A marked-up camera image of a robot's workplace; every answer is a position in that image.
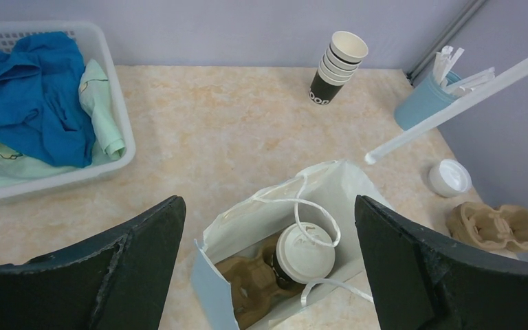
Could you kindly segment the light blue paper bag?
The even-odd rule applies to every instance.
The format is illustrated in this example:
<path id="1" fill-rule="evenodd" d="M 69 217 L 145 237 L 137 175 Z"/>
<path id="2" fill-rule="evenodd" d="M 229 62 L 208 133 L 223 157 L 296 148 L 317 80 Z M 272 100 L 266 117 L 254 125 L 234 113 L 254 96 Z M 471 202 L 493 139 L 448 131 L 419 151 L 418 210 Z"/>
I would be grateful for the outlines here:
<path id="1" fill-rule="evenodd" d="M 264 188 L 221 213 L 203 233 L 191 275 L 192 286 L 213 329 L 240 329 L 234 317 L 231 284 L 215 265 L 231 256 L 256 256 L 259 243 L 303 223 L 324 229 L 335 248 L 329 275 L 305 285 L 301 294 L 278 303 L 248 329 L 271 329 L 316 303 L 365 270 L 355 226 L 355 200 L 366 195 L 384 203 L 369 177 L 354 163 L 334 160 L 310 166 L 294 178 Z"/>

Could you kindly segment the single white straw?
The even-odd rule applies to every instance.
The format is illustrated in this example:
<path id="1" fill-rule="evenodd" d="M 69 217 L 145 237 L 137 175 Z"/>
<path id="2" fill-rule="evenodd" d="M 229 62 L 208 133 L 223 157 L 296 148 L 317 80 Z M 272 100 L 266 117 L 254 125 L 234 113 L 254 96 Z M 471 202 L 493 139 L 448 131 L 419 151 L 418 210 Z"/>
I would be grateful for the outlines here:
<path id="1" fill-rule="evenodd" d="M 443 124 L 460 113 L 463 113 L 467 109 L 486 100 L 490 96 L 493 96 L 526 76 L 528 76 L 528 58 L 504 71 L 482 87 L 462 98 L 459 98 L 440 112 L 426 118 L 423 122 L 420 122 L 397 137 L 394 137 L 372 151 L 369 151 L 364 157 L 365 162 L 367 164 L 375 164 L 392 151 L 413 141 L 425 132 Z"/>

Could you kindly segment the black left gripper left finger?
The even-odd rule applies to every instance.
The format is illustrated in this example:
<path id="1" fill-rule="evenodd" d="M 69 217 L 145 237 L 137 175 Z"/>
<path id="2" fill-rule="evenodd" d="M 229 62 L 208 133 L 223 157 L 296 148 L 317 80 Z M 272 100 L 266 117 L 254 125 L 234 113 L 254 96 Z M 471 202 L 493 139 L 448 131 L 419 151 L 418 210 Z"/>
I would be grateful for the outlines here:
<path id="1" fill-rule="evenodd" d="M 0 265 L 0 329 L 157 329 L 186 204 L 142 214 L 22 265 Z"/>

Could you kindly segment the single black paper cup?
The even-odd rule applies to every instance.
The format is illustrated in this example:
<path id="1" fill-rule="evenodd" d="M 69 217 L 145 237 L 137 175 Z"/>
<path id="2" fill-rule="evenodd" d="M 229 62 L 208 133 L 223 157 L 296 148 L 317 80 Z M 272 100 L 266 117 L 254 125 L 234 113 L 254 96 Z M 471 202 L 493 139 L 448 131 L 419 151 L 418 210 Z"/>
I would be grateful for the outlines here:
<path id="1" fill-rule="evenodd" d="M 305 288 L 305 285 L 302 283 L 297 283 L 285 273 L 285 271 L 278 263 L 276 253 L 273 253 L 273 255 L 270 257 L 270 267 L 272 268 L 272 271 L 275 274 L 276 284 L 279 288 L 290 292 L 292 296 L 302 293 Z"/>

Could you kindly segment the brown pulp carrier piece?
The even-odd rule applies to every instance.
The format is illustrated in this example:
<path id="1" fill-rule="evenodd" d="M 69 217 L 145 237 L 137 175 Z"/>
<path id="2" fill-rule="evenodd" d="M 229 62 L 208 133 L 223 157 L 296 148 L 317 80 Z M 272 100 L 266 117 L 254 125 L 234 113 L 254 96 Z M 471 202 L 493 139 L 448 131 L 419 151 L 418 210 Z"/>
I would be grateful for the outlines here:
<path id="1" fill-rule="evenodd" d="M 231 256 L 215 265 L 231 284 L 234 317 L 240 329 L 248 329 L 272 307 L 294 296 L 276 284 L 270 257 L 276 251 L 279 234 L 263 239 L 256 256 Z"/>

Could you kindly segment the stack of paper cups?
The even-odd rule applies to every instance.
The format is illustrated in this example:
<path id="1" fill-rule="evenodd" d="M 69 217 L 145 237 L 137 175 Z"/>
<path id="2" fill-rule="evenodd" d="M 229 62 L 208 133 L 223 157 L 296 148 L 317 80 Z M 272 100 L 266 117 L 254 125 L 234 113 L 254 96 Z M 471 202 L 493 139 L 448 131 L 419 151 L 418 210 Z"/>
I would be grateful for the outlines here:
<path id="1" fill-rule="evenodd" d="M 368 45 L 356 34 L 334 32 L 310 84 L 309 99 L 317 105 L 328 105 L 350 81 L 368 53 Z"/>

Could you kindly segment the translucent plastic cup lid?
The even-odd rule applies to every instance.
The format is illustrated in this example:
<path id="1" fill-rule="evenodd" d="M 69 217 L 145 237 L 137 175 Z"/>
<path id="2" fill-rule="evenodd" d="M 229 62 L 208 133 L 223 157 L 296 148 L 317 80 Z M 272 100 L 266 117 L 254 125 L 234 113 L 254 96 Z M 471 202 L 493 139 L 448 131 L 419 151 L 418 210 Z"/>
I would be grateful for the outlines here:
<path id="1" fill-rule="evenodd" d="M 281 278 L 300 284 L 324 278 L 333 269 L 335 248 L 323 244 L 329 234 L 319 225 L 304 222 L 301 230 L 295 223 L 284 229 L 276 243 L 275 268 Z"/>

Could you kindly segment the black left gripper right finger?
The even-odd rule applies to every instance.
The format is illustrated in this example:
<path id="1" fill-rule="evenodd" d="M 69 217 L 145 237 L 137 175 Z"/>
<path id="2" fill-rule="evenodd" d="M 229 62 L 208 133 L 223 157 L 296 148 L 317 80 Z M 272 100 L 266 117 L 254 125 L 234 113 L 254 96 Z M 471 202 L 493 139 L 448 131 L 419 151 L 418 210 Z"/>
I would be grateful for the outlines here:
<path id="1" fill-rule="evenodd" d="M 355 225 L 382 329 L 528 329 L 528 262 L 471 247 L 373 198 Z"/>

